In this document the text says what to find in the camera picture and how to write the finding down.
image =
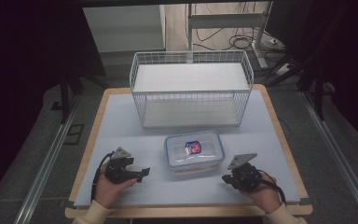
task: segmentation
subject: floor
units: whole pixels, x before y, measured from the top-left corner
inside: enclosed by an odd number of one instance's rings
[[[208,13],[211,10],[215,13],[215,10],[222,8],[235,11],[238,10],[237,6],[238,4],[199,4],[197,11]],[[255,11],[261,8],[262,6],[255,6]],[[253,5],[250,4],[245,10],[253,11]],[[170,24],[167,26],[167,50],[186,49],[185,22],[180,20],[185,16],[185,6],[167,6],[166,13],[167,24]],[[233,29],[225,29],[206,41],[195,43],[212,49],[227,48],[228,39],[235,32]],[[199,32],[203,38],[211,34],[213,31]],[[264,43],[270,43],[267,35],[264,36]],[[279,49],[281,45],[268,47]],[[263,84],[267,78],[275,78],[265,71],[260,71],[255,55],[250,49],[247,50],[255,70],[255,83]],[[127,74],[131,68],[131,54],[104,53],[101,57],[107,74],[107,77],[101,77],[101,80],[114,87],[128,87]],[[272,66],[282,54],[274,52],[268,57],[268,64]],[[120,58],[120,64],[115,63],[117,58]],[[303,96],[296,90],[297,80],[298,76],[294,76],[276,87],[268,88],[268,94],[313,205],[312,214],[303,217],[309,223],[358,223],[358,202],[313,120]],[[78,143],[71,135],[67,135],[63,140],[64,144],[60,148],[37,206],[28,222],[23,223],[72,222],[64,216],[64,208],[69,204],[67,200],[103,94],[103,89],[98,85],[86,79],[82,79],[82,83],[86,87],[85,92],[79,96],[72,121],[73,125],[83,125],[82,134]],[[45,93],[44,106],[38,120],[22,146],[19,156],[0,183],[0,223],[13,223],[16,219],[37,171],[61,128],[61,111],[51,110],[54,102],[59,101],[58,86]],[[329,97],[324,97],[324,115],[324,123],[358,178],[358,132],[340,115]],[[127,223],[127,220],[110,218],[106,223]]]

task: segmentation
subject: wooden table edge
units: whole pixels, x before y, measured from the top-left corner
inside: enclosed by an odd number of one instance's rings
[[[286,139],[283,134],[281,124],[275,114],[272,102],[269,99],[267,89],[260,84],[253,85],[254,90],[261,92],[265,105],[267,107],[269,116],[271,118],[274,129],[278,135],[278,139],[281,143],[283,154],[286,158],[286,161],[290,167],[292,175],[295,179],[296,187],[300,198],[308,198],[308,193],[304,187],[304,183],[301,179],[299,171],[297,169],[295,160],[290,151],[290,148],[286,142]],[[90,162],[90,156],[92,150],[94,149],[96,137],[101,126],[103,119],[103,113],[106,108],[106,103],[111,94],[130,94],[130,88],[116,88],[116,89],[107,89],[103,93],[103,98],[101,100],[100,106],[97,111],[97,115],[92,125],[91,132],[89,134],[89,141],[86,145],[85,152],[83,154],[82,161],[80,163],[79,169],[77,172],[76,180],[71,190],[69,196],[69,201],[74,202],[76,195],[80,188],[81,182],[83,181],[84,175],[86,173],[88,164]],[[293,215],[309,215],[312,213],[313,207],[311,204],[300,205],[300,204],[289,204],[289,211]],[[65,208],[65,216],[69,218],[75,218],[87,212],[87,208]],[[264,212],[256,206],[249,205],[218,205],[218,206],[171,206],[171,207],[131,207],[131,208],[117,208],[111,210],[110,217],[120,217],[120,218],[141,218],[141,217],[253,217],[253,216],[263,216]]]

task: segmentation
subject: black electronic device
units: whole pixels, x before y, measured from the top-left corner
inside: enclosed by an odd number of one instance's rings
[[[256,153],[235,156],[228,166],[228,170],[231,170],[231,175],[223,175],[222,179],[234,189],[246,192],[252,192],[257,189],[260,184],[265,184],[276,189],[281,196],[282,202],[286,203],[283,190],[275,184],[275,181],[272,178],[271,180],[273,183],[263,179],[260,172],[266,175],[268,174],[261,170],[257,170],[248,162],[255,156],[257,156]]]
[[[101,173],[101,167],[103,162],[109,158],[104,176],[114,184],[121,184],[127,180],[136,179],[137,182],[141,183],[143,177],[149,175],[150,168],[145,168],[140,172],[137,171],[128,171],[126,167],[133,164],[134,158],[131,157],[131,154],[124,150],[122,147],[118,147],[116,151],[107,154],[101,161],[100,166],[95,172],[94,179],[92,181],[92,190],[91,190],[91,199],[95,197],[95,190],[98,182],[99,176]]]
[[[110,157],[106,167],[105,177],[114,184],[121,184],[130,179],[137,179],[140,183],[144,176],[149,175],[150,168],[143,169],[141,172],[128,171],[126,166],[133,164],[134,158],[123,148],[119,147]]]

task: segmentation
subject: hand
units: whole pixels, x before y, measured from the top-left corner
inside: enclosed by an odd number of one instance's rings
[[[136,179],[127,180],[124,183],[116,185],[104,176],[106,166],[107,163],[101,168],[101,173],[95,190],[95,202],[105,208],[109,208],[117,199],[120,192],[128,187],[132,187],[136,183]]]
[[[274,177],[271,179],[265,174],[262,174],[262,178],[271,183],[276,182]],[[260,184],[258,188],[252,192],[240,190],[240,193],[251,198],[255,205],[264,210],[267,214],[273,213],[281,207],[281,201],[277,190],[265,184]]]

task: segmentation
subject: white wire basket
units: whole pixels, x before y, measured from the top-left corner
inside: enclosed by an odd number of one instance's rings
[[[246,52],[138,52],[131,92],[144,128],[239,126],[254,83]]]

